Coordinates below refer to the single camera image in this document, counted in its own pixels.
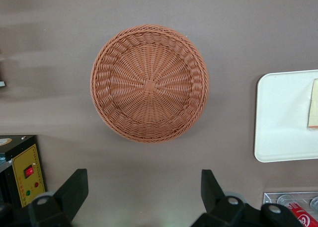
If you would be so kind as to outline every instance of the table surface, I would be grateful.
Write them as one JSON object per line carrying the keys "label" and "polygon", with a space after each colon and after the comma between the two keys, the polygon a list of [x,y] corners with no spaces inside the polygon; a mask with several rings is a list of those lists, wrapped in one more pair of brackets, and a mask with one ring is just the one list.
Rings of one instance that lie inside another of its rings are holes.
{"label": "table surface", "polygon": [[[88,169],[76,227],[190,226],[204,212],[202,169],[256,208],[264,192],[317,191],[317,159],[254,156],[259,79],[318,68],[317,1],[0,0],[0,134],[38,136],[50,191]],[[90,96],[99,50],[141,24],[187,36],[209,72],[202,116],[162,144],[114,133]]]}

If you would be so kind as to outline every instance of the cake slice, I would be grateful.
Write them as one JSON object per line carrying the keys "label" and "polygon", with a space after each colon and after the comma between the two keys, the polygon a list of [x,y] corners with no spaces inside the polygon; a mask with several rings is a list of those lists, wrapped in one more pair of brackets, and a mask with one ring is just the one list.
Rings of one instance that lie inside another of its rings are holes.
{"label": "cake slice", "polygon": [[318,129],[318,78],[314,80],[310,105],[308,128]]}

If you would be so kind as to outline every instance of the yellow panel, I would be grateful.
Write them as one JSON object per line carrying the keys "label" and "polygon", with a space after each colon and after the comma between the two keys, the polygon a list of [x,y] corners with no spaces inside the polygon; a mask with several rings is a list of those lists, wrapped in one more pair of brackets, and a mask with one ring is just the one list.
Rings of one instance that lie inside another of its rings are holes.
{"label": "yellow panel", "polygon": [[39,157],[34,144],[13,158],[13,171],[22,207],[28,205],[37,195],[45,192]]}

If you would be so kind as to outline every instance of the red button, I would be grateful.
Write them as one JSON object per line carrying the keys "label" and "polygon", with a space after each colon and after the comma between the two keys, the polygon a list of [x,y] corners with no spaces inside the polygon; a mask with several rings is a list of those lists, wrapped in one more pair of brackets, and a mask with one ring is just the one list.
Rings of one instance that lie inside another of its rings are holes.
{"label": "red button", "polygon": [[25,170],[24,170],[24,177],[27,178],[30,175],[32,175],[34,173],[33,171],[33,167],[32,166],[28,166]]}

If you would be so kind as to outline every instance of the brown basket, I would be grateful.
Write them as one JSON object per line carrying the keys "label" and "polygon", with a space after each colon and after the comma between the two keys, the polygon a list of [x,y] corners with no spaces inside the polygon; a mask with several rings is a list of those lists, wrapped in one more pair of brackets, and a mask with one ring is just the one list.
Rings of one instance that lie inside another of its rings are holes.
{"label": "brown basket", "polygon": [[207,101],[204,61],[180,33],[158,25],[126,29],[99,52],[90,89],[103,121],[137,142],[159,143],[187,131]]}

